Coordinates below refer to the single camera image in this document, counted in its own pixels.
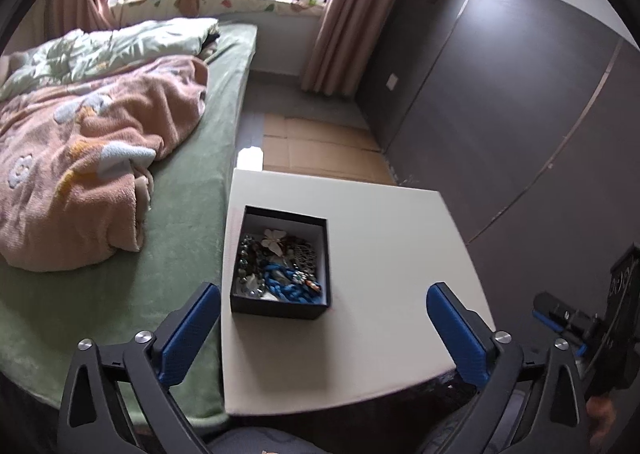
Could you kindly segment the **person's right hand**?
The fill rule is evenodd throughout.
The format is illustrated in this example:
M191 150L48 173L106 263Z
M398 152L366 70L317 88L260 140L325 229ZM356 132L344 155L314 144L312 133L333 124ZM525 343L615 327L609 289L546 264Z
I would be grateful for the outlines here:
M608 396L592 396L586 404L587 415L591 419L590 444L602 442L616 421L613 401Z

